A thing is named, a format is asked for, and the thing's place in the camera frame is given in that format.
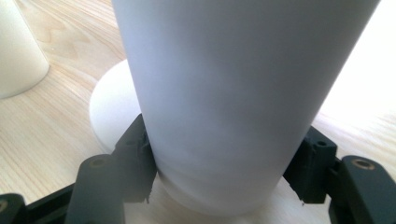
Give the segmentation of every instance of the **light wood surface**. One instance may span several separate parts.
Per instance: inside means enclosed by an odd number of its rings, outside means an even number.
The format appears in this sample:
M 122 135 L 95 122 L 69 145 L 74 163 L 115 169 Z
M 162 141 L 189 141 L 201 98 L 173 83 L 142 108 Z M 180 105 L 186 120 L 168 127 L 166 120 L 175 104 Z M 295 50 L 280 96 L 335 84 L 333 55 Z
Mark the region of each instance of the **light wood surface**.
M 31 90 L 0 100 L 0 194 L 18 192 L 31 203 L 74 182 L 85 159 L 104 153 L 90 126 L 90 97 L 126 56 L 109 0 L 17 3 L 51 68 Z M 382 5 L 396 11 L 391 1 Z M 339 156 L 371 158 L 396 179 L 396 20 L 382 20 L 393 23 L 373 25 L 374 35 L 359 42 L 375 44 L 354 50 L 313 124 L 340 147 Z M 130 223 L 330 223 L 327 208 L 303 206 L 284 180 L 267 205 L 241 217 L 189 211 L 159 179 L 150 204 L 125 205 Z

